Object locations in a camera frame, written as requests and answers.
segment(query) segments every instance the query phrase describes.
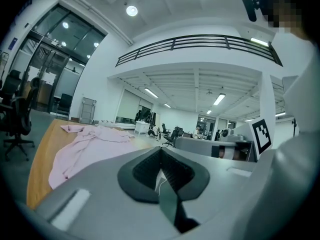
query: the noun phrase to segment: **ceiling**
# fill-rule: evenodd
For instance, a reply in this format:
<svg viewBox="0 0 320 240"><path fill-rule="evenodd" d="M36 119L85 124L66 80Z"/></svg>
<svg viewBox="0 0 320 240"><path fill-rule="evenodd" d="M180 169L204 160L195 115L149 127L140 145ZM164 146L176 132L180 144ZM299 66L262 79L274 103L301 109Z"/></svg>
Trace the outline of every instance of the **ceiling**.
<svg viewBox="0 0 320 240"><path fill-rule="evenodd" d="M129 72L118 78L147 95L144 88L148 87L159 96L157 99L149 95L152 99L172 108L199 114L212 110L212 117L244 121L260 115L259 77L258 71L235 73L224 69L184 68ZM284 112L284 89L273 83L273 90L276 113ZM225 98L213 105L220 93Z"/></svg>
<svg viewBox="0 0 320 240"><path fill-rule="evenodd" d="M256 11L256 22L249 21L242 0L85 1L97 8L129 38L134 38L148 30L172 22L204 18L210 18L213 24L216 22L221 25L225 21L229 25L239 27L238 31L243 38L250 38L253 34L258 38L263 35L264 31L268 34L272 33L260 11ZM131 5L138 9L138 14L134 17L126 13L126 8Z"/></svg>

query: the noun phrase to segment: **doorway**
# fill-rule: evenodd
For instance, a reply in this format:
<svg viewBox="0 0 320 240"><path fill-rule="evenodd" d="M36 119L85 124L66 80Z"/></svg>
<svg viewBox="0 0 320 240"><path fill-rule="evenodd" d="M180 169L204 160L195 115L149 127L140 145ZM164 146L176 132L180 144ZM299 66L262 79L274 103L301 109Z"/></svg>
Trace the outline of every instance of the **doorway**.
<svg viewBox="0 0 320 240"><path fill-rule="evenodd" d="M67 64L68 55L41 43L35 51L23 77L23 94L26 98L33 78L40 78L40 87L33 108L50 113L54 103L54 93L60 75Z"/></svg>

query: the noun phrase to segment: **black railing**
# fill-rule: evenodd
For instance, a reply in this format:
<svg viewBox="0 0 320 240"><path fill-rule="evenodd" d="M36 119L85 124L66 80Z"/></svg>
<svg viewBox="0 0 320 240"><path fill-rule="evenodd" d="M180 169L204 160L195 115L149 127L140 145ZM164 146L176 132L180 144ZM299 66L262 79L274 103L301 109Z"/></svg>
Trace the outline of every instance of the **black railing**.
<svg viewBox="0 0 320 240"><path fill-rule="evenodd" d="M184 35L154 42L120 56L115 66L151 54L194 47L217 47L227 48L228 50L239 50L264 57L282 66L282 63L270 42L268 43L268 46L265 46L249 39L221 34Z"/></svg>

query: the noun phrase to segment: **gray floor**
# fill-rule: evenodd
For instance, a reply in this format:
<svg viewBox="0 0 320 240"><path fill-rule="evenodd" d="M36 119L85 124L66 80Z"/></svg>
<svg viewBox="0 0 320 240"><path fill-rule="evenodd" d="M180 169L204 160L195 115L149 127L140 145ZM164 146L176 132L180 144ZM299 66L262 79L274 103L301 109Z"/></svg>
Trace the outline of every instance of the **gray floor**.
<svg viewBox="0 0 320 240"><path fill-rule="evenodd" d="M8 154L10 161L6 162L4 153L8 147L3 146L3 140L10 137L6 136L4 132L0 132L0 171L12 192L13 198L23 203L26 203L28 178L37 148L55 118L48 113L36 110L32 110L30 116L32 122L31 132L27 136L22 136L22 139L34 141L35 144L35 147L31 147L31 144L23 144L29 161L26 161L25 155L18 147L15 147Z"/></svg>

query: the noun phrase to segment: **white column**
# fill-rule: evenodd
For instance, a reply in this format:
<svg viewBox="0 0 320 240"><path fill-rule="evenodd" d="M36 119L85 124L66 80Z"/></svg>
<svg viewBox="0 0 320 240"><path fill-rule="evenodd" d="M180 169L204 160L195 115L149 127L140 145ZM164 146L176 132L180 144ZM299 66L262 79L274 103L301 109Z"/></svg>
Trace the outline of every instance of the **white column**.
<svg viewBox="0 0 320 240"><path fill-rule="evenodd" d="M212 138L211 140L214 142L215 141L215 137L216 137L216 132L218 130L218 123L219 123L219 117L217 117L215 119L215 123L214 123L214 127L213 127L213 132L212 132Z"/></svg>
<svg viewBox="0 0 320 240"><path fill-rule="evenodd" d="M273 143L276 127L276 104L272 81L268 73L262 72L258 86L260 92L260 117L264 118L271 143Z"/></svg>

